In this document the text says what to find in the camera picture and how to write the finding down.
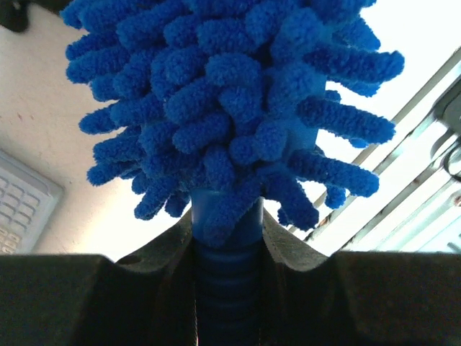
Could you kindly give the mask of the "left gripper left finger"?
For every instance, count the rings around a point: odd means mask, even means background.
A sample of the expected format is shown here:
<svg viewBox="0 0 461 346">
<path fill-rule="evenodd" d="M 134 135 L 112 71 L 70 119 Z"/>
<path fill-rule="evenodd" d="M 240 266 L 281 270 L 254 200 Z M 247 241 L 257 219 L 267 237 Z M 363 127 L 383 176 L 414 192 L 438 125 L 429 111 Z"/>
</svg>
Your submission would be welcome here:
<svg viewBox="0 0 461 346">
<path fill-rule="evenodd" d="M 194 345 L 191 215 L 112 261 L 1 257 L 3 345 Z"/>
</svg>

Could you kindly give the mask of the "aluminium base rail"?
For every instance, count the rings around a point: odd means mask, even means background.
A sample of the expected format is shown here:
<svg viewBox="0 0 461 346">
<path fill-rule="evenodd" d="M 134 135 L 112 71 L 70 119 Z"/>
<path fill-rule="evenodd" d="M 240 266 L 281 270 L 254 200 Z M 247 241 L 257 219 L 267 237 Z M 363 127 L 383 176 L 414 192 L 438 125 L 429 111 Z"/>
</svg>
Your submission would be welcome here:
<svg viewBox="0 0 461 346">
<path fill-rule="evenodd" d="M 365 149 L 355 162 L 380 179 L 370 198 L 348 197 L 342 207 L 321 206 L 318 227 L 289 231 L 320 253 L 329 256 L 343 249 L 377 251 L 398 231 L 408 230 L 424 207 L 448 183 L 439 167 L 440 156 L 453 144 L 445 126 L 435 120 L 432 107 L 460 77 L 460 51 L 456 50 L 393 118 L 394 139 Z"/>
</svg>

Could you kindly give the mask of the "black clip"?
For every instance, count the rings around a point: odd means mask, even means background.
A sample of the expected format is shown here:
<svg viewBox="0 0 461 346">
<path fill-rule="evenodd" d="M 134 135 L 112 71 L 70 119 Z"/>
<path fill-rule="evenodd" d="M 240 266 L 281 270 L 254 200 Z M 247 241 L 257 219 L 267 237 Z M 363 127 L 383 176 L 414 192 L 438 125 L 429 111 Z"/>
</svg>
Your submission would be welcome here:
<svg viewBox="0 0 461 346">
<path fill-rule="evenodd" d="M 30 24 L 28 8 L 31 4 L 59 15 L 59 12 L 70 2 L 70 0 L 1 0 L 1 26 L 10 32 L 25 32 Z"/>
</svg>

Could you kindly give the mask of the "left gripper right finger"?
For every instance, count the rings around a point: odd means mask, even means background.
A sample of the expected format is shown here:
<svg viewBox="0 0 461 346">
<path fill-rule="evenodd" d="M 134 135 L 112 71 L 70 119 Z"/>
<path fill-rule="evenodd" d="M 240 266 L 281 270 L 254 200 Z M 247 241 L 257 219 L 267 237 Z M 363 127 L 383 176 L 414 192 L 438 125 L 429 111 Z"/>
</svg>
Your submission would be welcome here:
<svg viewBox="0 0 461 346">
<path fill-rule="evenodd" d="M 460 256 L 325 256 L 264 214 L 263 345 L 458 345 Z"/>
</svg>

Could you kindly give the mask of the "blue microfiber duster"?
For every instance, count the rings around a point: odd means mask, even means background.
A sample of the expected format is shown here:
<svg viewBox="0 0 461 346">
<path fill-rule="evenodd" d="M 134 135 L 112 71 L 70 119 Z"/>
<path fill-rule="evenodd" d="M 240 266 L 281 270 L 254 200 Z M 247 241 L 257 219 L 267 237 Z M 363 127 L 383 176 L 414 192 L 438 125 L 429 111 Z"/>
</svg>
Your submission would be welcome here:
<svg viewBox="0 0 461 346">
<path fill-rule="evenodd" d="M 66 76 L 105 107 L 82 132 L 95 186 L 116 178 L 141 196 L 135 217 L 192 209 L 197 339 L 257 345 L 263 202 L 283 226 L 313 229 L 318 209 L 369 197 L 372 172 L 328 158 L 321 130 L 356 148 L 395 135 L 384 117 L 341 102 L 328 83 L 363 97 L 398 76 L 362 17 L 371 1 L 72 1 L 61 12 L 84 35 L 66 48 Z"/>
</svg>

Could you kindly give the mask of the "yellow grey calculator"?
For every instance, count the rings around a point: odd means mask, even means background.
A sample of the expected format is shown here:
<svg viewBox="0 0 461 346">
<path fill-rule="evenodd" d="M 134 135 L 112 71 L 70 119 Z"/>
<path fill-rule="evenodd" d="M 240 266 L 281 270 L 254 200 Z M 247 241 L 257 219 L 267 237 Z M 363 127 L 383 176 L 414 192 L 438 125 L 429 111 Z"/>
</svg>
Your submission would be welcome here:
<svg viewBox="0 0 461 346">
<path fill-rule="evenodd" d="M 1 254 L 29 254 L 61 201 L 63 188 L 1 152 Z"/>
</svg>

